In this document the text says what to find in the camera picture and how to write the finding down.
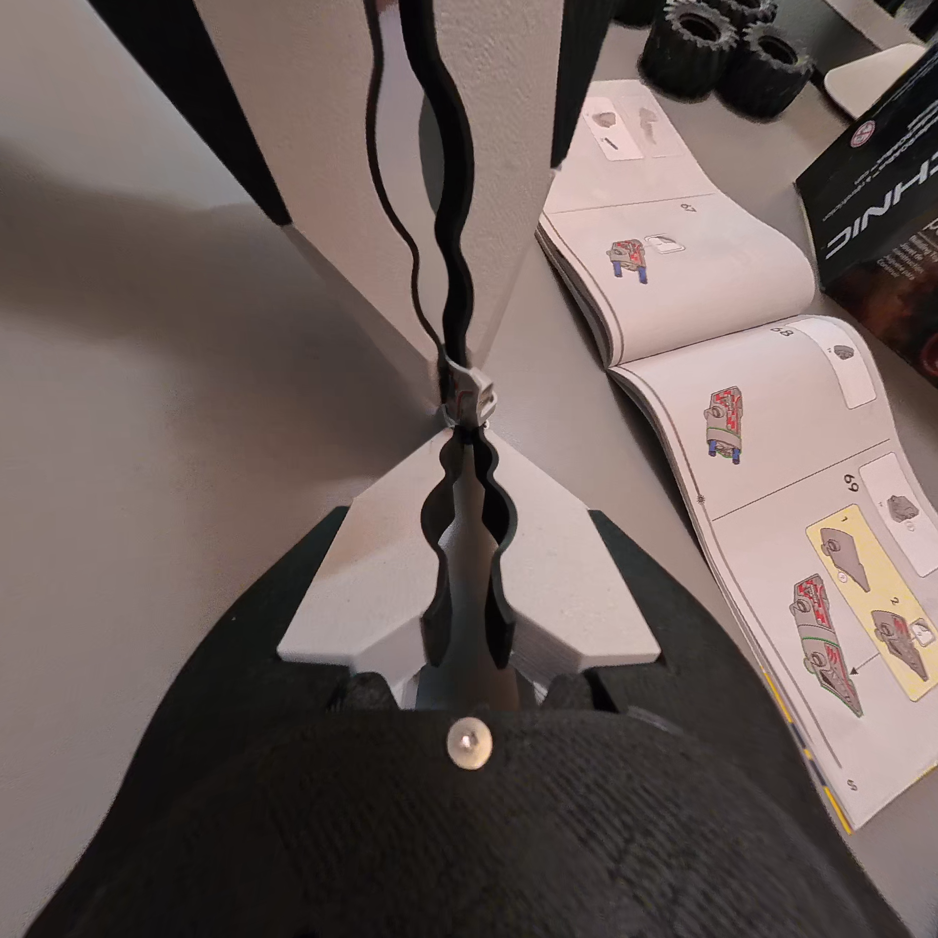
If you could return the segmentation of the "open building instruction booklet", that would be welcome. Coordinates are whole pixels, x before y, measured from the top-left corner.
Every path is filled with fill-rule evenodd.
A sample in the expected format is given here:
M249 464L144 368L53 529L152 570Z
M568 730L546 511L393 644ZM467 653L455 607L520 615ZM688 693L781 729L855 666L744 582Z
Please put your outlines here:
M936 768L936 510L874 357L802 250L637 80L593 82L536 238L667 452L714 577L841 823Z

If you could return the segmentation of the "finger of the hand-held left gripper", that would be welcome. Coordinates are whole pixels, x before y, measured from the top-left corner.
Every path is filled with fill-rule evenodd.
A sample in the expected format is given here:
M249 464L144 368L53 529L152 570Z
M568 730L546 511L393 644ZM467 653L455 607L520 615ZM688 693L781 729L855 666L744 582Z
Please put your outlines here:
M375 2L195 6L284 201L288 239L420 406L436 411L437 351L414 309L413 255L380 192Z
M461 247L474 287L467 330L486 369L553 178L563 2L432 2L437 47L463 102L474 156Z

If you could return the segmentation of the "small grey toy brick assembly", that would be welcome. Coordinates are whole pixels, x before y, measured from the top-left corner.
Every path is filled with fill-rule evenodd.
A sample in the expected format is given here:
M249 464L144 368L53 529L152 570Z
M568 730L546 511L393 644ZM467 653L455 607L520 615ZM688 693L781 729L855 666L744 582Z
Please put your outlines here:
M484 372L444 356L440 379L443 415L448 426L466 432L488 426L498 398L493 381Z

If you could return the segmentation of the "white flat stand base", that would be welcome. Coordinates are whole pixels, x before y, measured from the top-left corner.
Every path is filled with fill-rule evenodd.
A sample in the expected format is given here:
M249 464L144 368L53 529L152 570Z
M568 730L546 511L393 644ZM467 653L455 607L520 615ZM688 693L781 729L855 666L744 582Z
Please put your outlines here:
M856 120L874 106L926 53L926 47L902 43L830 69L823 78L827 97Z

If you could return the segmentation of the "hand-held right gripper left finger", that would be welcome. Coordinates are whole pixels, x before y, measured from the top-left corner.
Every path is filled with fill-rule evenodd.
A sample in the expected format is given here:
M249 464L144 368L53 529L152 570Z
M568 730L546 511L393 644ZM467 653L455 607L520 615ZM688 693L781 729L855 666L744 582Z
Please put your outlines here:
M437 594L438 542L421 511L461 465L454 432L439 432L353 500L277 646L293 663L340 665L413 685L429 663L421 617Z

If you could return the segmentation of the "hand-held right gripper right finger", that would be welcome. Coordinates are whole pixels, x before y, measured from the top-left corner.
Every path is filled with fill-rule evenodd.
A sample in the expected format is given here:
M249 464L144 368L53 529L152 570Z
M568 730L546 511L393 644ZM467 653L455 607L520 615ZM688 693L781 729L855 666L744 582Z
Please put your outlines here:
M659 642L586 505L486 429L474 432L473 454L496 545L484 620L494 665L549 686L655 661Z

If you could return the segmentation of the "black toy set box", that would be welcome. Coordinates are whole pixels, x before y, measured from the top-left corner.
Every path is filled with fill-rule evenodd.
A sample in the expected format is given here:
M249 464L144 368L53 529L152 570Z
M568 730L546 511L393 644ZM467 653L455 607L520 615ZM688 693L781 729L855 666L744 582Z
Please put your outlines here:
M823 293L936 385L936 45L795 187Z

